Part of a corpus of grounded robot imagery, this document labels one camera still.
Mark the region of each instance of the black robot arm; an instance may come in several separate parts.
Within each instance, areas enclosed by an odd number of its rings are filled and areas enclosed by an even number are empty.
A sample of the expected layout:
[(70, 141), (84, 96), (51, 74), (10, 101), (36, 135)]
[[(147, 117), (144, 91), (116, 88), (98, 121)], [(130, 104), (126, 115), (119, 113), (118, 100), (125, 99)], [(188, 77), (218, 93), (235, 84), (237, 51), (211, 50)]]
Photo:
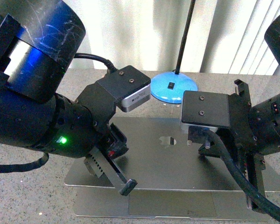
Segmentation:
[[(280, 16), (265, 40), (280, 65)], [(253, 106), (248, 84), (236, 80), (232, 95), (185, 91), (182, 125), (199, 154), (221, 158), (248, 196), (248, 206), (280, 222), (280, 208), (265, 199), (264, 156), (280, 152), (280, 94)]]
[(128, 195), (137, 182), (113, 160), (128, 150), (126, 137), (109, 121), (117, 106), (129, 112), (150, 99), (150, 78), (91, 55), (103, 60), (107, 74), (75, 101), (56, 93), (72, 59), (90, 57), (76, 54), (84, 36), (81, 20), (63, 1), (0, 0), (0, 143), (45, 153), (35, 163), (0, 171), (40, 167), (48, 154), (86, 157), (90, 168), (89, 158), (103, 156), (104, 172), (120, 176), (113, 178), (115, 187)]

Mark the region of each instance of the laptop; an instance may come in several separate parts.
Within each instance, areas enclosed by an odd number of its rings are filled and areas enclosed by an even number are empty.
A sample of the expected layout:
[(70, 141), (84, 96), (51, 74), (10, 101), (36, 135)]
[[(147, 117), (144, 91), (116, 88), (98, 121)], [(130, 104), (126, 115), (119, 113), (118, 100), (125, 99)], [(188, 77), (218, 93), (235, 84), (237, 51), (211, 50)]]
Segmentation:
[[(179, 119), (114, 117), (129, 151), (116, 159), (138, 185), (121, 196), (103, 174), (97, 178), (76, 159), (64, 183), (79, 187), (74, 212), (83, 217), (189, 218), (267, 221), (247, 208), (246, 197), (223, 161), (201, 157), (188, 145)], [(280, 176), (263, 171), (266, 192), (280, 192)]]

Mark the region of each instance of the granite countertop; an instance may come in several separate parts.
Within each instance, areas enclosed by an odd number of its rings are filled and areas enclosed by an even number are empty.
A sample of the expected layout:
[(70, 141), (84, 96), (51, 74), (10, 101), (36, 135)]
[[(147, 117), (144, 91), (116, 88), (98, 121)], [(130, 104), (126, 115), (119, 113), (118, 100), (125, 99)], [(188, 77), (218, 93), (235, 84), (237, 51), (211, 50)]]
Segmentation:
[[(145, 71), (153, 77), (159, 72)], [(58, 88), (58, 93), (74, 100), (86, 85), (101, 78), (105, 70), (69, 69)], [(280, 93), (280, 76), (249, 76), (185, 73), (196, 81), (199, 91), (234, 93), (234, 80), (241, 79), (250, 87), (252, 105)], [(152, 99), (130, 113), (119, 109), (115, 116), (179, 118), (181, 108)], [(42, 156), (22, 148), (0, 144), (0, 164), (26, 163)], [(266, 161), (280, 175), (280, 153), (265, 157)], [(48, 163), (40, 169), (27, 173), (0, 174), (0, 224), (67, 223), (67, 224), (166, 224), (166, 223), (210, 223), (249, 224), (240, 221), (194, 221), (194, 220), (145, 220), (119, 218), (76, 217), (73, 204), (77, 189), (63, 184), (74, 159), (51, 155)], [(280, 205), (280, 193), (268, 198)]]

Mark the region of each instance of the black metal bracket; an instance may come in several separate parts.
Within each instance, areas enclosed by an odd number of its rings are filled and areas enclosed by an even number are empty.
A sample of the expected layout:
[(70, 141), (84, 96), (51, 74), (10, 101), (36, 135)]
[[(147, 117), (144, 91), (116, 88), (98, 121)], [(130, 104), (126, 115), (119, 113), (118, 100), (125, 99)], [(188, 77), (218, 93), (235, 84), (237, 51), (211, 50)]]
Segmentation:
[(9, 14), (0, 22), (0, 60), (20, 29), (18, 21)]
[(106, 133), (117, 104), (149, 84), (149, 77), (129, 65), (86, 86), (76, 102), (90, 110), (96, 131)]

